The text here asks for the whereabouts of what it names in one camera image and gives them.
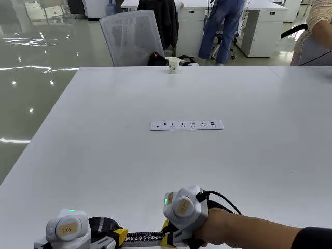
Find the glossy floor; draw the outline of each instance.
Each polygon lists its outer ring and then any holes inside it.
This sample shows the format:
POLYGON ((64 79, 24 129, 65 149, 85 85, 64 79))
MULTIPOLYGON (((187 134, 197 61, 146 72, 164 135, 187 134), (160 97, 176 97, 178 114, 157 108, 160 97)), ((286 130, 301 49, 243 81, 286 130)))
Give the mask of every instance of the glossy floor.
MULTIPOLYGON (((303 10, 285 30, 304 21, 303 10)), ((289 65, 296 37, 280 41, 270 59, 235 48, 228 64, 289 65)), ((98 22, 75 19, 65 0, 1 0, 0 51, 1 183, 78 68, 112 62, 98 22)))

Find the gray mesh chair back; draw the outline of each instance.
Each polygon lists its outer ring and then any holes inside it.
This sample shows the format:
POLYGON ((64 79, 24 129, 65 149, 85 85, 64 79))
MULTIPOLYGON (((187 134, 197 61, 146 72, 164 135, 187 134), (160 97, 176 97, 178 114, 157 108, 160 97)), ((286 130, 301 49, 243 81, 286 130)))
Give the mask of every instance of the gray mesh chair back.
POLYGON ((332 66, 332 50, 320 45, 313 37, 304 40, 300 66, 332 66))
POLYGON ((113 66, 147 66, 154 51, 165 56, 152 10, 119 13, 99 23, 113 66))

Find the wrist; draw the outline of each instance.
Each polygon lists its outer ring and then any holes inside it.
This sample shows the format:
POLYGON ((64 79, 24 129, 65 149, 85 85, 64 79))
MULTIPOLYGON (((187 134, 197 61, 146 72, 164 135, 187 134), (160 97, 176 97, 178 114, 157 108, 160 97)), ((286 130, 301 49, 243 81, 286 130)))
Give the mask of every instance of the wrist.
POLYGON ((237 223, 239 222, 238 221, 238 218, 239 218, 240 215, 238 214, 230 214, 228 213, 226 216, 225 216, 225 219, 224 219, 224 227, 223 227, 223 236, 225 238, 225 242, 228 242, 228 241, 233 241, 235 239, 235 236, 236 236, 236 228, 237 228, 237 223))

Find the white paper cup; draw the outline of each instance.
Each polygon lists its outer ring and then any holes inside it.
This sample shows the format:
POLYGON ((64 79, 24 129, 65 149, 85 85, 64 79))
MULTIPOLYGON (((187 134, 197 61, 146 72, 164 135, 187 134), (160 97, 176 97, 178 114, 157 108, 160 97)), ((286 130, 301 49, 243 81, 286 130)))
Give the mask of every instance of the white paper cup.
POLYGON ((180 59, 178 57, 169 57, 168 64, 171 74, 177 74, 180 67, 180 59))

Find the power outlet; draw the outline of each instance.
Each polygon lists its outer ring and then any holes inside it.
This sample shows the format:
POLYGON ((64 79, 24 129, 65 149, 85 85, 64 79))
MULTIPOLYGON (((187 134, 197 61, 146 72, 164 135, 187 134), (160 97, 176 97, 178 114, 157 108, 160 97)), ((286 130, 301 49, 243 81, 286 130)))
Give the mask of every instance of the power outlet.
POLYGON ((152 131, 222 129, 224 129, 224 124, 221 120, 156 121, 150 123, 150 130, 152 131))

